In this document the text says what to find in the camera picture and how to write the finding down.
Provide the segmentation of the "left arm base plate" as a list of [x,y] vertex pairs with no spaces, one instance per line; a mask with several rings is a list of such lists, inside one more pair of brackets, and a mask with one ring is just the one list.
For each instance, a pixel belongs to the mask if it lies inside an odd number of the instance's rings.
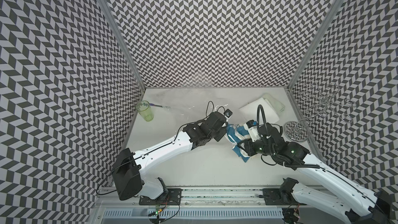
[[170,188],[168,193],[162,193],[159,197],[152,200],[148,197],[141,196],[139,200],[139,205],[176,205],[178,206],[181,202],[182,189],[181,188]]

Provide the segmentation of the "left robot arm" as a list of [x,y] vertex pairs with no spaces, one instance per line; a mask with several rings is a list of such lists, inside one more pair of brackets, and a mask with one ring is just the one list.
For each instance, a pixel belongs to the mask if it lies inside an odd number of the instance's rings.
[[209,141],[220,141],[227,133],[228,121],[233,113],[212,112],[208,117],[188,123],[172,138],[149,148],[131,152],[122,150],[113,165],[111,176],[115,183],[119,200],[125,201],[134,196],[163,201],[169,195],[163,179],[148,176],[149,171],[173,157],[189,152]]

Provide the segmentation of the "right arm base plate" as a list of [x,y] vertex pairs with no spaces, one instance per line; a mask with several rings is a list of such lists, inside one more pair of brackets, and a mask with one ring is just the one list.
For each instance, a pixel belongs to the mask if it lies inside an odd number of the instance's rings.
[[280,191],[278,188],[263,188],[259,198],[263,199],[266,205],[298,205],[291,193]]

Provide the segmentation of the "blue and cream towel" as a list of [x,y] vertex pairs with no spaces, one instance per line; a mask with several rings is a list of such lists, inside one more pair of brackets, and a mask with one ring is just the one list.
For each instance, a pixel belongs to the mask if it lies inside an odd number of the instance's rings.
[[229,124],[225,137],[232,144],[232,150],[244,163],[247,163],[252,156],[258,153],[255,149],[255,142],[251,140],[248,131],[244,129],[244,125]]

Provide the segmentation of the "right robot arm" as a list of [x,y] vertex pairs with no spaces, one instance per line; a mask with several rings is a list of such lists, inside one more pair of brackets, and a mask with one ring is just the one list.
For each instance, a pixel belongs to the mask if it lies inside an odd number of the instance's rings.
[[232,127],[231,131],[228,137],[244,160],[255,155],[269,156],[275,165],[302,173],[328,190],[326,194],[287,177],[278,189],[283,204],[306,204],[345,224],[390,223],[391,195],[360,186],[299,143],[285,141],[282,128],[249,121],[243,126]]

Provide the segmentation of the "clear plastic vacuum bag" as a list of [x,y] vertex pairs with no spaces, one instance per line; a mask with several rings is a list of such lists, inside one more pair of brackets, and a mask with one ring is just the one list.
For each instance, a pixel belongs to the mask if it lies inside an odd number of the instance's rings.
[[243,105],[237,88],[174,88],[156,94],[157,101],[171,114],[168,122],[175,134],[184,123],[203,119],[211,112],[233,113],[230,124],[242,124],[245,117],[239,110]]

